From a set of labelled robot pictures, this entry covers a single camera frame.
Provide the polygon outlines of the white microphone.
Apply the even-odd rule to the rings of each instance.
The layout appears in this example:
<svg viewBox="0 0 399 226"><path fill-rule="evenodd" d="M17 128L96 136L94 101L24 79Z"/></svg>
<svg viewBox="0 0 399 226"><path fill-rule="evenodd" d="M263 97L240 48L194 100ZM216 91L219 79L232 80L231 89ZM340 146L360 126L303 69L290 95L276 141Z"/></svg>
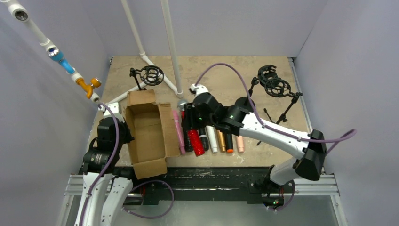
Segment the white microphone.
<svg viewBox="0 0 399 226"><path fill-rule="evenodd" d="M218 152L218 143L216 139L215 129L211 126L206 126L210 149L212 153Z"/></svg>

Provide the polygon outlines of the plain black microphone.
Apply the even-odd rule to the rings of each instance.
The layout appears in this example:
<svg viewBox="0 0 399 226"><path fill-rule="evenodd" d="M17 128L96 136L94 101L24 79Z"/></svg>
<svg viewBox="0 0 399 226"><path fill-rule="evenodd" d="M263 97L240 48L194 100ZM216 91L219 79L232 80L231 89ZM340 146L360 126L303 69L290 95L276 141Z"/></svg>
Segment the plain black microphone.
<svg viewBox="0 0 399 226"><path fill-rule="evenodd" d="M202 145L204 147L204 151L209 150L209 140L206 134L205 128L198 129L199 137L201 139Z"/></svg>

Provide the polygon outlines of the black glitter microphone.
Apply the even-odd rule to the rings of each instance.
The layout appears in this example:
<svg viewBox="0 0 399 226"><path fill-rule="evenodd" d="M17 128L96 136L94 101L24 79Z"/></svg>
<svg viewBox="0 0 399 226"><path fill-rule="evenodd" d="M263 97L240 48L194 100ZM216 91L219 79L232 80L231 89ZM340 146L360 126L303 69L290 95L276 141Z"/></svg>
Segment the black glitter microphone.
<svg viewBox="0 0 399 226"><path fill-rule="evenodd" d="M187 103L188 103L188 101L187 101L186 99L184 99L184 98L179 99L179 100L177 101L177 109L178 109L179 112L180 112L181 121L183 121L183 119L184 119L184 113L185 113L184 106L185 106ZM190 139L189 139L189 137L188 137L187 130L184 129L183 127L182 127L182 130L183 130L185 151L186 151L186 152L192 152L192 151L193 151L193 147L192 147L191 141L190 141Z"/></svg>

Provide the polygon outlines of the cardboard box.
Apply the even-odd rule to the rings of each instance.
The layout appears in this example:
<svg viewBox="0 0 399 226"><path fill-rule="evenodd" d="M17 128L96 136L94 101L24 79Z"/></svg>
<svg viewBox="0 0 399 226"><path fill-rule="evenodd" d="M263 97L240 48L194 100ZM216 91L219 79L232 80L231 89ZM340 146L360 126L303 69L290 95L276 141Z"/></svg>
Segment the cardboard box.
<svg viewBox="0 0 399 226"><path fill-rule="evenodd" d="M171 104L158 102L153 90L132 91L127 96L125 122L133 141L130 161L138 179L167 172L167 158L180 156Z"/></svg>

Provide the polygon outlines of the gold microphone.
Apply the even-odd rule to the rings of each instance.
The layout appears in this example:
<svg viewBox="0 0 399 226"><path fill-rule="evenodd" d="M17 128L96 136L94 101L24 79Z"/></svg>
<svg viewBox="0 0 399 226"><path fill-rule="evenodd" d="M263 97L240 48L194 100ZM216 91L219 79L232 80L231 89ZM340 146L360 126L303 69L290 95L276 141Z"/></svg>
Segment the gold microphone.
<svg viewBox="0 0 399 226"><path fill-rule="evenodd" d="M226 152L226 144L223 132L217 130L216 133L218 136L218 142L221 152Z"/></svg>

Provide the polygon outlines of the red glitter microphone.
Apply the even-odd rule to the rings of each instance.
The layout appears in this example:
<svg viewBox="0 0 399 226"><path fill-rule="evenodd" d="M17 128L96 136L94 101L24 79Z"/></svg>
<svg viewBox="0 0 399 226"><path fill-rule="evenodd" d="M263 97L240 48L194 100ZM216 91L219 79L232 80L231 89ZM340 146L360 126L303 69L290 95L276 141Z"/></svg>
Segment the red glitter microphone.
<svg viewBox="0 0 399 226"><path fill-rule="evenodd" d="M188 126L186 125L187 121L186 121L186 113L185 110L182 110L180 112L181 117L182 117L182 129L185 133L185 135L188 137L188 140L190 141L192 150L195 153L195 156L201 156L205 154L205 150L202 144L202 141L200 139L200 136L197 132L197 130L195 129L190 129L188 128Z"/></svg>

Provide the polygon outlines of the black orange-tipped microphone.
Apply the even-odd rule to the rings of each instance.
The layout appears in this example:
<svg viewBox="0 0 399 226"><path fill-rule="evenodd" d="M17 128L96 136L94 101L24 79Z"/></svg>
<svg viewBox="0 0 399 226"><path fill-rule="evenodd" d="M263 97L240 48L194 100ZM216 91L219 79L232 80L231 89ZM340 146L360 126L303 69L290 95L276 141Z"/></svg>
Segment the black orange-tipped microphone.
<svg viewBox="0 0 399 226"><path fill-rule="evenodd" d="M234 152L234 145L233 145L233 138L232 134L225 134L225 144L226 144L226 152L233 153Z"/></svg>

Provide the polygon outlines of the peach pink microphone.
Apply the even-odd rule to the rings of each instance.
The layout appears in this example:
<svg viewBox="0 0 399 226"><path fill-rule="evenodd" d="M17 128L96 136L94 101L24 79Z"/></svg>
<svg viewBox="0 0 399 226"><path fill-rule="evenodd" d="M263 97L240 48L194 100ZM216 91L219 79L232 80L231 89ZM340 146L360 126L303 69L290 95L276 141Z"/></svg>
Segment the peach pink microphone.
<svg viewBox="0 0 399 226"><path fill-rule="evenodd" d="M245 151L244 139L242 136L236 136L236 144L237 144L238 153L244 153Z"/></svg>

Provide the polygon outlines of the tripod mic stand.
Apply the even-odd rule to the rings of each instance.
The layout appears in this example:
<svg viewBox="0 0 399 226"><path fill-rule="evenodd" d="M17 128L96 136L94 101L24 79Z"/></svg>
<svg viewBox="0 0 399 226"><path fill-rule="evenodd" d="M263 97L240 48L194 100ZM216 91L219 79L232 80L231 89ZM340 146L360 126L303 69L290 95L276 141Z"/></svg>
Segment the tripod mic stand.
<svg viewBox="0 0 399 226"><path fill-rule="evenodd" d="M266 113L268 116L270 122L275 123L275 124L280 124L281 122L287 122L287 113L291 109L291 107L296 104L301 96L303 96L302 92L296 92L294 93L291 89L290 84L281 78L273 78L273 79L268 79L266 82L260 82L260 84L264 87L266 93L271 96L271 97L276 97L276 98L283 98L283 97L290 97L291 98L291 103L289 106L286 108L286 110L280 115L278 120L276 122L273 122L271 119L271 116L269 115L268 111L266 108L263 109L263 111Z"/></svg>
<svg viewBox="0 0 399 226"><path fill-rule="evenodd" d="M139 91L146 90L146 88L140 84L138 77L147 86L157 86L164 81L164 72L161 68L155 65L147 65L142 69L130 68L130 77L133 77L136 81Z"/></svg>

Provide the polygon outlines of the round base mic stand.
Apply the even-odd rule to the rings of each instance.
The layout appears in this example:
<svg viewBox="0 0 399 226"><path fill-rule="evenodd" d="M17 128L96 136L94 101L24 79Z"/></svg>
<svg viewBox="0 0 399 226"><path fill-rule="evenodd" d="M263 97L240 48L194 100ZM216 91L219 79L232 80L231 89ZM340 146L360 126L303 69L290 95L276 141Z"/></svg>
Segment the round base mic stand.
<svg viewBox="0 0 399 226"><path fill-rule="evenodd" d="M251 96L253 94L253 88L255 85L260 84L262 87L266 88L266 83L269 80L277 78L277 73L276 73L276 66L274 65L265 65L259 68L257 76L253 77L251 80L251 87L248 90L249 91L249 97L240 97L236 100L235 106L239 106L241 108L247 109L250 112L253 112L253 108L250 104Z"/></svg>

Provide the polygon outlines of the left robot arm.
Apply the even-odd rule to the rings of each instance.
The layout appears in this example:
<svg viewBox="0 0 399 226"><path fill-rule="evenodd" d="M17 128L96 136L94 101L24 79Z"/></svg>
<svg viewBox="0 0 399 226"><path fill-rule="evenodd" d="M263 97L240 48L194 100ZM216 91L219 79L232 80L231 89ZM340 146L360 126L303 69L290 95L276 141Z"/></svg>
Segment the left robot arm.
<svg viewBox="0 0 399 226"><path fill-rule="evenodd" d="M83 157L83 190L76 226L112 226L133 187L132 173L115 169L124 144L134 140L124 118L106 117Z"/></svg>

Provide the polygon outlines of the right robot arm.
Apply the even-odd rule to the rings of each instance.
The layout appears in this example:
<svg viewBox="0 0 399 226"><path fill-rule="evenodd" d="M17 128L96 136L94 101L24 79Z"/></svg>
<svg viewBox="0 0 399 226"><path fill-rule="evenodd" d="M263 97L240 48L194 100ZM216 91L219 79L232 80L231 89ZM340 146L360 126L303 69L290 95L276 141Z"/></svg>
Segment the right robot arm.
<svg viewBox="0 0 399 226"><path fill-rule="evenodd" d="M320 179L327 154L326 146L320 143L323 138L320 131L308 134L257 119L254 112L239 106L223 106L208 92L197 95L191 103L179 105L185 111L182 127L186 130L211 126L226 134L262 141L290 154L291 159L269 168L266 184L277 187L296 178Z"/></svg>

